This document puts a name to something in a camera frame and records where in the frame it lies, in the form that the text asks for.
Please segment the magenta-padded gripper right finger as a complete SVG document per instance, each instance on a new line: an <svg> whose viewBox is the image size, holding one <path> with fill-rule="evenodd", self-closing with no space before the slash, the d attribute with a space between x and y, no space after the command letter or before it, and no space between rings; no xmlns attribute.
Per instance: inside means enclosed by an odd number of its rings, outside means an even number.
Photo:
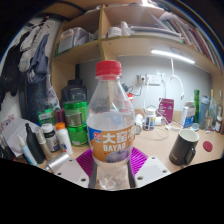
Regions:
<svg viewBox="0 0 224 224"><path fill-rule="evenodd" d="M128 179L131 188L143 187L170 174L168 168L156 156L146 156L137 148L132 150L128 162Z"/></svg>

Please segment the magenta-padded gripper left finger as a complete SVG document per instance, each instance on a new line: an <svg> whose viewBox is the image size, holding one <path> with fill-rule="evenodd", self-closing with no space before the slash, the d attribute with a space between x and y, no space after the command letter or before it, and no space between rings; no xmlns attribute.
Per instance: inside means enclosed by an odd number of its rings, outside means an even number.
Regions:
<svg viewBox="0 0 224 224"><path fill-rule="evenodd" d="M55 174L78 186L94 189L97 178L97 165L92 151L88 149L76 159L68 159Z"/></svg>

